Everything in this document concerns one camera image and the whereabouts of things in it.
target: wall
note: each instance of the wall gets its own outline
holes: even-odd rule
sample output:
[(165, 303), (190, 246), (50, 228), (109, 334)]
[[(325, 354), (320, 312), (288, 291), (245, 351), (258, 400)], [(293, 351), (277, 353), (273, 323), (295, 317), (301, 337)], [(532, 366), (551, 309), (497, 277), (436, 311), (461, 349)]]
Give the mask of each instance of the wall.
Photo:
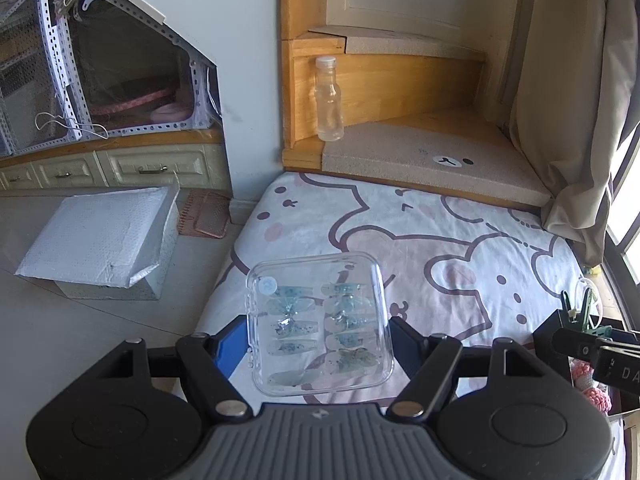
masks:
[(331, 25), (414, 32), (487, 54), (478, 104), (497, 120), (518, 0), (328, 0)]
[(234, 198), (258, 200), (282, 171), (276, 0), (132, 1), (218, 67)]

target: bed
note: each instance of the bed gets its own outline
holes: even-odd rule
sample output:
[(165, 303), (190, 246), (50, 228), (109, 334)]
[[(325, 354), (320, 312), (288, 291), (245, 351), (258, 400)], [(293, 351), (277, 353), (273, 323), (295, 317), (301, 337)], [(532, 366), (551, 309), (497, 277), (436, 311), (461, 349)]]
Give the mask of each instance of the bed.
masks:
[[(447, 333), (466, 346), (490, 346), (495, 337), (509, 336), (532, 348), (534, 329), (560, 307), (561, 291), (573, 291), (582, 275), (566, 241), (543, 230), (531, 213), (322, 174), (284, 173), (236, 240), (197, 330), (215, 333), (244, 313), (244, 280), (255, 264), (340, 251), (375, 257), (392, 316), (422, 334)], [(252, 382), (247, 355), (230, 380), (255, 411), (262, 402), (375, 400), (384, 407), (408, 382), (395, 366), (390, 379), (375, 388), (266, 397)], [(461, 381), (457, 393), (481, 386), (481, 380)], [(624, 448), (618, 449), (612, 456), (619, 459)]]

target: white bottle cap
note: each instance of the white bottle cap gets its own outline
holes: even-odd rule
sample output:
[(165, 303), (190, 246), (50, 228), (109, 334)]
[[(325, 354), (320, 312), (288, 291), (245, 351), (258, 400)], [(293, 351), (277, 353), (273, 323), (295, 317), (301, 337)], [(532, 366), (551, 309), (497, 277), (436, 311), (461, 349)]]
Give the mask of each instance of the white bottle cap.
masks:
[(335, 68), (337, 62), (334, 56), (316, 57), (316, 67), (318, 68)]

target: drawer handle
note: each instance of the drawer handle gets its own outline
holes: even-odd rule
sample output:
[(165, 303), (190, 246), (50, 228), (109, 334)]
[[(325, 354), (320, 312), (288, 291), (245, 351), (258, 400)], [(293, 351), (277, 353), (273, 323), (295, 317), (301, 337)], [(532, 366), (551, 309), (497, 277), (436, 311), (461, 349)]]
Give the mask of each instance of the drawer handle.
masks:
[(159, 170), (143, 170), (142, 168), (138, 168), (138, 173), (140, 175), (155, 175), (155, 174), (159, 174), (159, 173), (164, 173), (165, 171), (167, 171), (169, 168), (166, 166), (163, 166), (162, 168), (160, 168)]

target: pink crochet item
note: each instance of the pink crochet item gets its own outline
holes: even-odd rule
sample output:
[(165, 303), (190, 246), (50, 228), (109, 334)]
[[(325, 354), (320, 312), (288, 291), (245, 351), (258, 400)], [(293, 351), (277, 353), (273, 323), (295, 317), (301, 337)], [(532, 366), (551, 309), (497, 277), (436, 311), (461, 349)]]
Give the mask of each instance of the pink crochet item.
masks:
[(591, 368), (591, 365), (589, 363), (578, 361), (578, 359), (576, 359), (572, 364), (571, 378), (575, 381), (578, 377), (587, 374), (593, 374), (593, 368)]
[(601, 412), (607, 413), (611, 409), (611, 399), (609, 396), (598, 388), (589, 388), (582, 392), (587, 399), (598, 408)]

